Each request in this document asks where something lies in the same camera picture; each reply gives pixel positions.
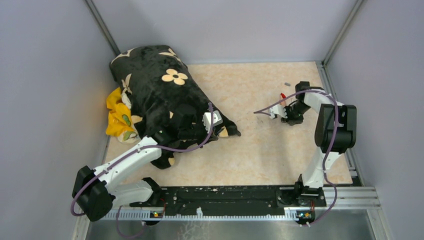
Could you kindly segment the orange pen red cap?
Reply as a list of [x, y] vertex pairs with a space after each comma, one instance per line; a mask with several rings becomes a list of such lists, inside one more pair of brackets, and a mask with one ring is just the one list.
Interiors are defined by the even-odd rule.
[[287, 102], [286, 101], [283, 101], [283, 99], [285, 99], [286, 98], [286, 95], [284, 94], [284, 93], [281, 93], [280, 94], [280, 105], [281, 106], [283, 106], [283, 107], [286, 107], [287, 106]]

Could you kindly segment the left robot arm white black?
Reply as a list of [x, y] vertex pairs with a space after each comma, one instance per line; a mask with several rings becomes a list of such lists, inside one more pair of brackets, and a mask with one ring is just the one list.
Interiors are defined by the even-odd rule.
[[[170, 119], [169, 126], [160, 127], [151, 136], [144, 136], [135, 146], [110, 162], [93, 169], [82, 167], [74, 182], [70, 213], [76, 217], [87, 216], [91, 222], [95, 222], [116, 207], [133, 203], [156, 206], [161, 200], [162, 190], [152, 178], [145, 177], [136, 183], [122, 182], [166, 153], [190, 152], [211, 141], [215, 127], [223, 122], [221, 114], [209, 103], [200, 124], [194, 124], [196, 117], [197, 111], [193, 107], [182, 104]], [[197, 145], [193, 149], [178, 149], [177, 146], [183, 141], [194, 141]]]

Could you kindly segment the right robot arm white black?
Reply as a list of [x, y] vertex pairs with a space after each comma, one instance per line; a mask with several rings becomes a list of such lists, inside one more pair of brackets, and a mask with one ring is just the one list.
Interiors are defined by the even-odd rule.
[[295, 101], [283, 108], [281, 121], [290, 126], [299, 125], [310, 109], [318, 114], [314, 132], [316, 150], [294, 185], [293, 200], [299, 206], [321, 198], [328, 171], [355, 145], [357, 136], [357, 108], [336, 101], [323, 88], [311, 86], [308, 81], [295, 86]]

